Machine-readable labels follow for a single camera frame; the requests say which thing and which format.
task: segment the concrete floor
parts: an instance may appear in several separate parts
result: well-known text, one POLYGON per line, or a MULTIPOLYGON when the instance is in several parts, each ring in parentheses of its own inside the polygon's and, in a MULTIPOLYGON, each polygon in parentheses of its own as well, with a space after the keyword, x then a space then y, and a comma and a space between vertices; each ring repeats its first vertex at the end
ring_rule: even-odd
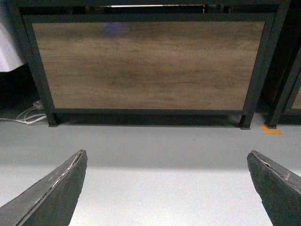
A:
POLYGON ((301 175, 301 127, 34 126, 0 121, 0 206, 77 150, 88 168, 71 226, 271 226, 247 168, 257 150, 301 175))

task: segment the wooden panel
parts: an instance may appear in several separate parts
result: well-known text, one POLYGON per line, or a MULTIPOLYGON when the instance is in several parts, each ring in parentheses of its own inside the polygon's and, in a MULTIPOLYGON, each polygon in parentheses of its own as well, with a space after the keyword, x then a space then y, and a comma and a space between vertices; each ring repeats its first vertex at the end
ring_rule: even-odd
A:
POLYGON ((33 24, 56 108, 242 110, 263 22, 33 24))
POLYGON ((293 109, 301 109, 301 89, 298 92, 298 95, 293 103, 293 109))

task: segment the orange tape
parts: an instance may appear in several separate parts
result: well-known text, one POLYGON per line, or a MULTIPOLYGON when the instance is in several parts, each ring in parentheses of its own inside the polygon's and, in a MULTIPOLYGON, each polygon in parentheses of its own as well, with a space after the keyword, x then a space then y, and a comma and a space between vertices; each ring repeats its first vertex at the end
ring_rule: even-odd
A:
POLYGON ((266 134, 269 134, 269 135, 283 135, 283 132, 281 130, 278 130, 278 129, 269 129, 265 125, 262 125, 260 127, 263 130, 263 132, 265 132, 266 134))

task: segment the white cloth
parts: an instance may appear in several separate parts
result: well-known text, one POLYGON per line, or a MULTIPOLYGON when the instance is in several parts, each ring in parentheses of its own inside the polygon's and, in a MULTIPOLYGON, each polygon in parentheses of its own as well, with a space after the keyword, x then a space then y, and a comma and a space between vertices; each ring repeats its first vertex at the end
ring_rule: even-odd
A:
POLYGON ((10 72, 25 63, 10 20, 7 2, 0 0, 0 72, 10 72))

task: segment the metal frame bar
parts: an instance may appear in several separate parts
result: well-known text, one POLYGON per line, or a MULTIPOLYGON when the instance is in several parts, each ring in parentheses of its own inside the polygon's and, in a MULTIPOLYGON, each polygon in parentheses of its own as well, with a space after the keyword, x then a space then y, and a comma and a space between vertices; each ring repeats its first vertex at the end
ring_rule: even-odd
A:
POLYGON ((280 117, 279 124, 282 125, 301 125, 301 110, 293 109, 291 113, 283 114, 280 117))
POLYGON ((249 97, 248 101, 246 102, 248 103, 250 101, 251 107, 249 108, 248 113, 242 116, 242 119, 240 121, 241 129, 248 129, 251 125, 251 121, 255 113, 257 103, 261 94, 261 90, 263 88, 264 81, 269 70, 269 66, 271 64, 274 52, 276 50, 276 45, 282 30, 282 26, 284 24, 286 14, 289 9, 289 4, 290 1, 286 1, 278 6, 278 10, 275 15, 272 30, 269 34, 268 48, 265 51, 264 59, 261 62, 261 66, 257 67, 257 69, 254 69, 254 70, 258 70, 256 71, 256 74, 258 73, 258 80, 256 83, 256 87, 251 87, 250 84, 250 87, 253 89, 253 95, 249 97))
MULTIPOLYGON (((205 0, 202 4, 218 4, 222 2, 223 4, 280 4, 278 6, 277 13, 242 13, 242 14, 120 14, 120 15, 20 15, 18 7, 39 7, 39 6, 73 6, 71 1, 22 1, 22 0, 11 0, 10 9, 12 10, 12 17, 20 32, 20 39, 22 40, 23 48, 26 52, 26 59, 29 62, 30 68, 32 70, 33 77, 36 81, 39 94, 42 100, 45 100, 44 107, 48 116, 49 125, 57 125, 56 113, 62 112, 62 109, 55 109, 53 105, 53 100, 50 94, 48 82, 46 79, 45 71, 43 68, 42 60, 40 57, 40 52, 35 39, 34 31, 32 28, 32 23, 76 23, 76 22, 147 22, 147 21, 265 21, 260 48, 257 53, 257 58, 255 61, 254 70, 252 73, 250 86, 246 96, 246 101, 243 111, 241 110, 230 110, 230 111, 203 111, 203 110, 159 110, 159 109, 136 109, 141 113, 157 112, 165 114, 171 114, 173 112, 185 113, 185 114, 243 114, 240 121, 241 129, 249 129, 253 114, 255 112, 258 99, 263 87, 267 71, 269 69, 272 56, 274 54, 276 44, 280 35, 282 25, 285 20, 286 13, 289 8, 290 0, 280 1, 280 0, 228 0, 228 1, 208 1, 205 0)), ((177 4, 171 0, 165 0, 154 3, 151 1, 137 2, 134 0, 127 1, 124 3, 122 1, 102 1, 99 3, 96 0, 90 1, 77 1, 76 6, 92 6, 95 5, 135 5, 135 4, 177 4)), ((178 4, 200 4, 199 1, 179 1, 178 4)), ((64 109, 64 112, 72 112, 73 110, 64 109)), ((76 112, 91 113, 91 112, 114 112, 122 113, 124 109, 74 109, 76 112)))
POLYGON ((279 5, 283 0, 19 0, 19 7, 74 7, 112 5, 279 5))
POLYGON ((292 92, 291 92, 290 97, 289 97, 289 99, 287 101, 287 104, 285 106, 284 114, 289 114, 289 113, 292 113, 292 112, 301 112, 301 109, 293 109, 292 108, 300 88, 301 88, 301 62, 300 62, 299 76, 297 76, 296 82, 293 86, 292 92))
POLYGON ((270 21, 274 13, 203 14, 109 14, 109 15, 24 15, 30 23, 91 23, 91 22, 243 22, 270 21))
POLYGON ((18 8, 17 0, 10 0, 8 7, 9 7, 9 11, 10 11, 11 20, 12 20, 12 22, 16 28, 17 34, 18 34, 18 39, 23 47, 25 59, 30 67, 33 79, 38 88, 39 96, 43 100, 43 106, 45 109, 45 113, 47 116, 49 126, 57 126, 58 118, 57 118, 56 114, 54 113, 54 105, 52 102, 50 102, 48 100, 49 87, 47 84, 44 83, 43 79, 40 77, 41 65, 39 67, 36 64, 36 59, 34 57, 35 55, 33 54, 32 46, 30 45, 30 42, 28 39, 27 31, 25 29, 25 25, 24 25, 22 16, 21 16, 19 8, 18 8))
POLYGON ((292 67, 286 69, 289 72, 287 80, 282 81, 280 84, 280 91, 277 93, 275 101, 271 107, 271 111, 265 121, 265 124, 271 129, 276 129, 277 124, 279 123, 279 120, 283 114, 291 114, 294 112, 294 110, 291 108, 301 87, 300 78, 298 78, 298 75, 300 74, 300 68, 301 48, 299 48, 292 67))
POLYGON ((157 114, 157 115, 234 115, 242 110, 190 110, 190 109, 98 109, 98 108, 56 108, 56 113, 83 114, 157 114))

